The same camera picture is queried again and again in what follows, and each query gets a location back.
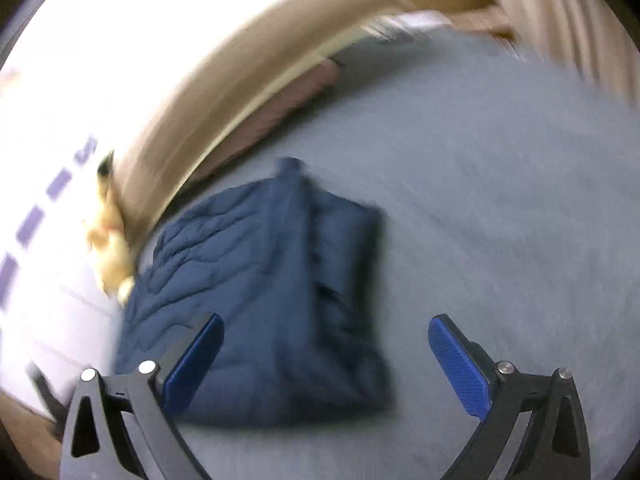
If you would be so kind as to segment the pink pillow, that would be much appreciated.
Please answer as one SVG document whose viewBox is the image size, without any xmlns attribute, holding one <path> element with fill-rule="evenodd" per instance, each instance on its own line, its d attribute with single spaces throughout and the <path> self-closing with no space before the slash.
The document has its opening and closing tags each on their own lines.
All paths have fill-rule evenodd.
<svg viewBox="0 0 640 480">
<path fill-rule="evenodd" d="M 268 138 L 288 116 L 332 88 L 340 76 L 340 66 L 328 58 L 307 70 L 262 104 L 224 138 L 186 180 L 184 188 L 213 177 L 214 174 Z"/>
</svg>

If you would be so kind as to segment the yellow Pikachu plush toy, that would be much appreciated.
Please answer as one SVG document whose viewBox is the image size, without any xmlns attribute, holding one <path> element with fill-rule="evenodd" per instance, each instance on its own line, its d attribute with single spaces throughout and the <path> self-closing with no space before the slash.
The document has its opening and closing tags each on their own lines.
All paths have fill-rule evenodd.
<svg viewBox="0 0 640 480">
<path fill-rule="evenodd" d="M 125 236 L 125 222 L 113 183 L 114 152 L 96 168 L 96 213 L 89 223 L 86 240 L 96 260 L 106 296 L 123 308 L 134 288 L 134 257 Z"/>
</svg>

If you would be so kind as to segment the navy blue quilted jacket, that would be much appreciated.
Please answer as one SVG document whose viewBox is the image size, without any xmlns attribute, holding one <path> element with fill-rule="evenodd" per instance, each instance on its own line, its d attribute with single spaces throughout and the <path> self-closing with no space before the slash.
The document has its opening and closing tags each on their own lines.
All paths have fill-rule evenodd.
<svg viewBox="0 0 640 480">
<path fill-rule="evenodd" d="M 125 308 L 115 370 L 158 360 L 203 315 L 224 342 L 183 419 L 227 428 L 381 411 L 390 376 L 366 288 L 382 212 L 282 159 L 267 179 L 201 200 L 160 233 Z"/>
</svg>

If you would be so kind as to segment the beige pink curtain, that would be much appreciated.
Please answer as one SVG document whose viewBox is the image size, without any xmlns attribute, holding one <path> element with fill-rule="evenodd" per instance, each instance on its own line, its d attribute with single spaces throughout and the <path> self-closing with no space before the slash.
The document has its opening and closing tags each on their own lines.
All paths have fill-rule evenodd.
<svg viewBox="0 0 640 480">
<path fill-rule="evenodd" d="M 497 0 L 518 39 L 639 106 L 639 51 L 605 0 Z"/>
</svg>

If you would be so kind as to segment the grey blue bed sheet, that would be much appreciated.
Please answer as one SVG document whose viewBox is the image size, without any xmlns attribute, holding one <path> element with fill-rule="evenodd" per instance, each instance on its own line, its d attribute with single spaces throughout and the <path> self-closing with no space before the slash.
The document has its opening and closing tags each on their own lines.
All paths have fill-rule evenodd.
<svg viewBox="0 0 640 480">
<path fill-rule="evenodd" d="M 445 313 L 522 372 L 573 373 L 591 474 L 639 440 L 639 115 L 567 70 L 438 32 L 337 55 L 326 96 L 201 188 L 299 159 L 382 208 L 368 304 L 392 373 L 379 415 L 292 429 L 184 424 L 216 479 L 437 479 L 472 434 L 427 343 Z"/>
</svg>

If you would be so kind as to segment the wooden bedside cabinet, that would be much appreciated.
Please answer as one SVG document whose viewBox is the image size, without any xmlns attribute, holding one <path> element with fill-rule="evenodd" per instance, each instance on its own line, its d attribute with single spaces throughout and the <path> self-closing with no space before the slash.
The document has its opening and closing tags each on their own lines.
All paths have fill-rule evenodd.
<svg viewBox="0 0 640 480">
<path fill-rule="evenodd" d="M 409 0 L 419 10 L 442 14 L 460 32 L 485 34 L 504 41 L 514 41 L 511 21 L 497 0 Z"/>
</svg>

